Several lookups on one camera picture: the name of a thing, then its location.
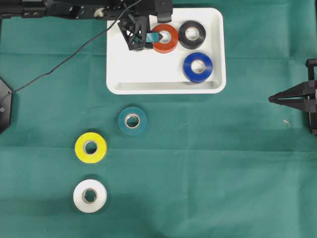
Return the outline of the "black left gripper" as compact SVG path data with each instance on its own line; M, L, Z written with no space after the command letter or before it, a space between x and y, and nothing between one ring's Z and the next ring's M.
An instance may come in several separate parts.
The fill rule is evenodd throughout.
M171 22L172 13L172 0L156 1L156 16L158 23ZM128 14L126 18L123 18L118 22L119 30L130 51L152 49L152 43L157 43L162 39L162 35L159 32L150 32L149 23L149 17L133 16L132 14Z

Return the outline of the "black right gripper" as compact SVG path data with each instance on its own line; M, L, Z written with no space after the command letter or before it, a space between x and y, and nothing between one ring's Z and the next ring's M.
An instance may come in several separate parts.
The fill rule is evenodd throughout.
M269 102L275 103L281 106L287 106L290 108L298 109L303 112L308 112L309 109L315 109L315 112L308 112L309 118L309 131L311 134L317 134L317 80L315 77L314 68L317 66L317 59L306 60L306 67L308 70L308 83L300 83L292 88L285 91L274 94L268 98ZM310 93L310 87L313 87L312 94ZM308 95L306 98L312 100L315 105L307 107L305 99L284 99L303 97Z

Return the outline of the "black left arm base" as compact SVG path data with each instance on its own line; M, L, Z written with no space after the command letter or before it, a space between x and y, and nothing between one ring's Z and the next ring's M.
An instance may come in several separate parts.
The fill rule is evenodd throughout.
M11 120L12 90L5 81L0 79L0 133L2 134L9 126Z

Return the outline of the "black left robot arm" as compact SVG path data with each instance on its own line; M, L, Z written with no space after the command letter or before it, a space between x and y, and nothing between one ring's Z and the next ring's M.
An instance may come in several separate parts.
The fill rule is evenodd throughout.
M162 39L151 34L149 17L159 23L169 23L173 13L170 0L2 0L0 17L41 18L46 16L65 19L100 19L118 24L129 50L152 49Z

